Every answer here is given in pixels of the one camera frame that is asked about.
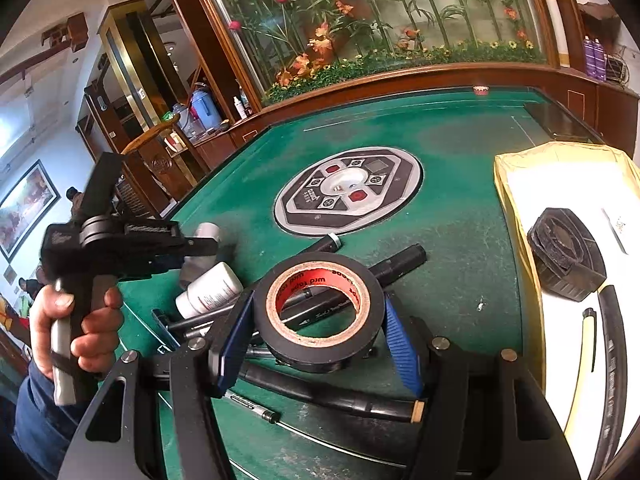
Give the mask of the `person left hand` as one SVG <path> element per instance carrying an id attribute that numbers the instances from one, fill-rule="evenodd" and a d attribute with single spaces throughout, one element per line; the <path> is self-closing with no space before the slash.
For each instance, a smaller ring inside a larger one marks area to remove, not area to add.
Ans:
<path id="1" fill-rule="evenodd" d="M 101 307 L 82 320 L 80 335 L 70 343 L 70 353 L 78 359 L 82 370 L 106 374 L 111 369 L 119 342 L 118 331 L 124 324 L 121 307 L 122 294 L 114 286 L 105 292 Z M 73 310 L 73 295 L 57 292 L 52 285 L 47 285 L 40 289 L 29 311 L 32 359 L 38 370 L 49 379 L 53 379 L 52 324 L 71 315 Z"/>

